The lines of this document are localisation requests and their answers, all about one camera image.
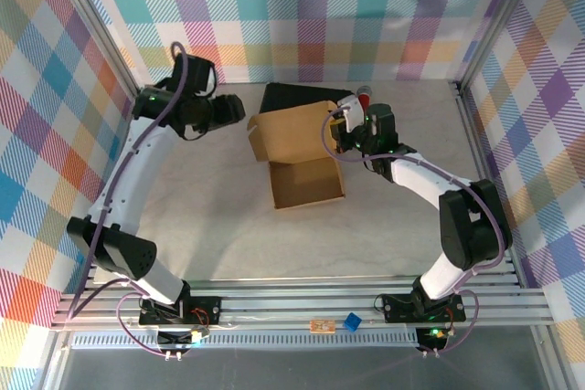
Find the brown cardboard paper box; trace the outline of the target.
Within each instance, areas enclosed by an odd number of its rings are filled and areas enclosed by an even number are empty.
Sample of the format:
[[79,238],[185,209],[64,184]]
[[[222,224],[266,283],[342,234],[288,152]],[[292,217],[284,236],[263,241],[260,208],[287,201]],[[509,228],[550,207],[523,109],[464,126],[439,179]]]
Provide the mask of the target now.
[[327,149],[335,142],[322,124],[335,109],[331,101],[252,116],[249,142],[258,162],[268,165],[274,208],[283,210],[343,198],[339,163]]

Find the black ribbed carrying case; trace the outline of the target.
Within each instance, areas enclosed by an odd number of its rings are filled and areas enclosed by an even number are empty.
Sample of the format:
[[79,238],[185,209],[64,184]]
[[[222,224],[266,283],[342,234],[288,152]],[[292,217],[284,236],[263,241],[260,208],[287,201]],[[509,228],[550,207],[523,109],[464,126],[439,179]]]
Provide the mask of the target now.
[[260,113],[280,111],[320,101],[338,102],[353,95],[351,90],[321,88],[284,83],[269,83],[264,89]]

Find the small circuit board with LED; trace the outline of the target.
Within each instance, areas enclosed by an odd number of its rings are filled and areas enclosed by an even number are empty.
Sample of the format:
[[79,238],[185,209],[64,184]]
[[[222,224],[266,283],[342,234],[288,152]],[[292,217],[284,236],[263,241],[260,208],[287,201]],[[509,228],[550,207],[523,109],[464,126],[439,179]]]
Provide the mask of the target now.
[[156,342],[159,347],[189,349],[210,335],[206,326],[162,326],[157,330]]
[[416,334],[422,351],[442,350],[450,338],[449,331],[443,328],[417,328]]

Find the aluminium side frame rail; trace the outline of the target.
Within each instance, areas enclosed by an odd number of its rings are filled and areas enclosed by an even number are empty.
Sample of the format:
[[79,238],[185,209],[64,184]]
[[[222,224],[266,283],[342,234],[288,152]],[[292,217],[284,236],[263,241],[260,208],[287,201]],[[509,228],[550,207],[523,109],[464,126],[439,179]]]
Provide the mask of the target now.
[[[502,204],[502,208],[505,212],[505,191],[504,191],[504,187],[502,185],[501,182],[499,182],[499,180],[497,180],[496,176],[494,175],[494,173],[492,172],[492,169],[490,168],[490,165],[488,163],[488,157],[486,154],[486,149],[485,146],[487,145],[487,141],[483,141],[482,139],[482,134],[480,133],[480,130],[478,128],[477,123],[475,122],[474,116],[473,116],[473,112],[472,112],[472,106],[471,104],[474,103],[473,98],[471,97],[471,92],[469,92],[469,90],[465,90],[461,88],[461,85],[459,82],[457,81],[449,81],[449,85],[452,89],[453,92],[453,96],[455,98],[456,101],[456,105],[458,108],[458,111],[460,113],[461,119],[462,119],[462,123],[463,123],[463,127],[467,136],[467,140],[468,143],[470,144],[470,148],[472,151],[472,156],[473,156],[473,161],[474,161],[474,165],[475,168],[477,170],[478,175],[481,178],[486,178],[491,180],[496,188],[496,191],[499,195],[501,204]],[[509,223],[509,216],[505,213],[505,218],[508,220]],[[527,287],[527,281],[526,281],[526,276],[524,275],[522,266],[521,266],[521,262],[518,259],[518,255],[516,254],[516,247],[514,247],[514,244],[516,243],[514,241],[514,237],[513,237],[513,233],[512,233],[512,226],[511,223],[510,224],[510,233],[511,233],[511,238],[512,238],[512,245],[506,250],[506,257],[509,258],[511,260],[511,263],[514,266],[515,269],[515,274],[517,276],[518,279],[518,285],[520,286],[520,288],[526,288]]]

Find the aluminium frame post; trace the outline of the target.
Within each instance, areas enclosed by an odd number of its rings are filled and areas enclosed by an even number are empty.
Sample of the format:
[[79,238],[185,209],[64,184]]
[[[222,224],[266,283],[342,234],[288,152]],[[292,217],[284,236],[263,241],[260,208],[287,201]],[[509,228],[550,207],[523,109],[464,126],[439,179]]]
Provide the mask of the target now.
[[90,35],[96,40],[104,58],[109,62],[122,89],[134,100],[138,95],[139,86],[133,74],[127,67],[121,52],[115,45],[114,39],[105,26],[92,0],[70,0],[77,10],[81,20],[88,28]]
[[470,86],[520,0],[479,0],[449,70],[452,88]]

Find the aluminium front frame rails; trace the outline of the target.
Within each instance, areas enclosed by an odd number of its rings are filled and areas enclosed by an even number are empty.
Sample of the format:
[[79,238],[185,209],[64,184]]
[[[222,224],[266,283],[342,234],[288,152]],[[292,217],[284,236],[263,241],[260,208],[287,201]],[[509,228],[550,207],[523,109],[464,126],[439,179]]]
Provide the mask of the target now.
[[[520,288],[507,265],[481,274],[467,283],[474,298],[463,298],[467,318],[480,326],[550,325],[552,312],[540,289]],[[310,320],[342,323],[349,312],[371,329],[381,329],[384,318],[374,299],[381,293],[408,293],[407,276],[355,276],[331,278],[195,280],[196,296],[221,297],[219,326],[236,330],[306,330]],[[128,289],[108,288],[72,321],[66,313],[72,302],[62,296],[51,324],[58,330],[113,330],[119,318],[130,326],[138,322],[138,301],[121,302]]]

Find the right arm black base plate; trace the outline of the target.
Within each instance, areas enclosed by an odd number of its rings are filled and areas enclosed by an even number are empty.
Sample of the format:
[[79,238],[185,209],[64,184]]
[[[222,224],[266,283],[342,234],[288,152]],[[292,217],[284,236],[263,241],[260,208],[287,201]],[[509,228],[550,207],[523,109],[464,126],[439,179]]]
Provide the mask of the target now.
[[411,294],[382,294],[386,323],[450,323],[466,321],[463,300],[452,294],[439,300],[425,299],[417,291]]

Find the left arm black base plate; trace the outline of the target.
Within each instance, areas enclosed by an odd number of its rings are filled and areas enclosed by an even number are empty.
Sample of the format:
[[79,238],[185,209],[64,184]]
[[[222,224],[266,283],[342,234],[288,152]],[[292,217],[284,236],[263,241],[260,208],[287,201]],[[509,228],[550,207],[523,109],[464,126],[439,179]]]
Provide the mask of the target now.
[[174,304],[163,304],[152,299],[139,299],[139,324],[147,325],[202,325],[219,323],[221,298],[217,296],[189,296]]

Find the aluminium frame leg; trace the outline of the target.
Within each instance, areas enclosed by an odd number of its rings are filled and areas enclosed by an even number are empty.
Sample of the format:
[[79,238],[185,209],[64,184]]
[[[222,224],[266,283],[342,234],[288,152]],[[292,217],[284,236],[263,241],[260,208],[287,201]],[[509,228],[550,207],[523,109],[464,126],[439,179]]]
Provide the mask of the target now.
[[549,390],[571,390],[572,374],[557,330],[552,325],[534,325],[531,332]]
[[41,357],[37,390],[59,390],[69,357],[70,332],[50,332]]

